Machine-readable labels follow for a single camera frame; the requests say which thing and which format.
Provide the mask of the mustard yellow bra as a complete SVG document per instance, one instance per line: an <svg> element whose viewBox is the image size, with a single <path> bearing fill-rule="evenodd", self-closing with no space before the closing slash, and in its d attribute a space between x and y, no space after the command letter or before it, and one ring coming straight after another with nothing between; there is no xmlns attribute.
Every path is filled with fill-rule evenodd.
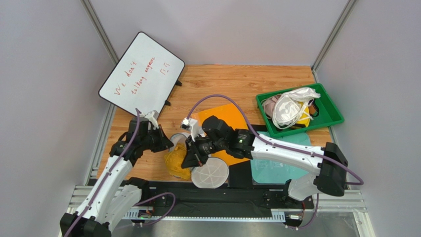
<svg viewBox="0 0 421 237"><path fill-rule="evenodd" d="M182 168L182 162L187 154L187 150L184 145L177 143L175 148L164 155L164 162L167 171L170 175L180 178L182 180L191 179L191 171L189 168Z"/></svg>

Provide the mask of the white mesh laundry bag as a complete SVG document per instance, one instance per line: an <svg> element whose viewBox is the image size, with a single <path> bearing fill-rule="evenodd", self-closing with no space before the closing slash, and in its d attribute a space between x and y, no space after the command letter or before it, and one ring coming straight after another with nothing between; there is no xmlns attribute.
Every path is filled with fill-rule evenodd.
<svg viewBox="0 0 421 237"><path fill-rule="evenodd" d="M170 175L183 180L190 179L197 188L216 189L221 187L229 177L229 166L220 158L208 157L205 162L196 167L181 168L181 162L186 155L185 141L188 133L177 133L171 136L174 144L164 155Z"/></svg>

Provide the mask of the white bra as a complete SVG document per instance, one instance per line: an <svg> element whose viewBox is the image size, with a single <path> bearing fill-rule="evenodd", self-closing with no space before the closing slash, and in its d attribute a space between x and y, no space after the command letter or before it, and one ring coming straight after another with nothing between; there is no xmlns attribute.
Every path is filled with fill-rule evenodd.
<svg viewBox="0 0 421 237"><path fill-rule="evenodd" d="M283 93L274 107L273 124L280 130L291 128L303 114L304 108L310 106L310 101L320 97L321 94L310 87Z"/></svg>

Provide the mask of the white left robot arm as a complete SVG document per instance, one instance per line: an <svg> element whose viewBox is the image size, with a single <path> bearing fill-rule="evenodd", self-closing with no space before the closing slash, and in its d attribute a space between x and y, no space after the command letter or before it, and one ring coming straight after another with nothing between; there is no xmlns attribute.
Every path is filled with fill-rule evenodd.
<svg viewBox="0 0 421 237"><path fill-rule="evenodd" d="M130 178L116 194L124 178L144 151L154 153L173 147L153 116L133 118L112 146L106 166L90 193L74 213L65 213L60 229L65 237L110 237L126 213L148 192L149 182Z"/></svg>

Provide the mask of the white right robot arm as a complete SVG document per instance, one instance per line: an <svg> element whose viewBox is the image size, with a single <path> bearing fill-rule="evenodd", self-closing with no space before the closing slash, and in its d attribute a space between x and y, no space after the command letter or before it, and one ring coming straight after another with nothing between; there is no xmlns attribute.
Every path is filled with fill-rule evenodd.
<svg viewBox="0 0 421 237"><path fill-rule="evenodd" d="M319 192L341 197L346 189L348 161L334 143L324 147L280 141L248 129L233 129L215 116L202 125L185 118L181 128L190 132L182 168L206 164L210 155L225 151L237 159L266 159L307 171L305 176L285 182L286 195L302 201Z"/></svg>

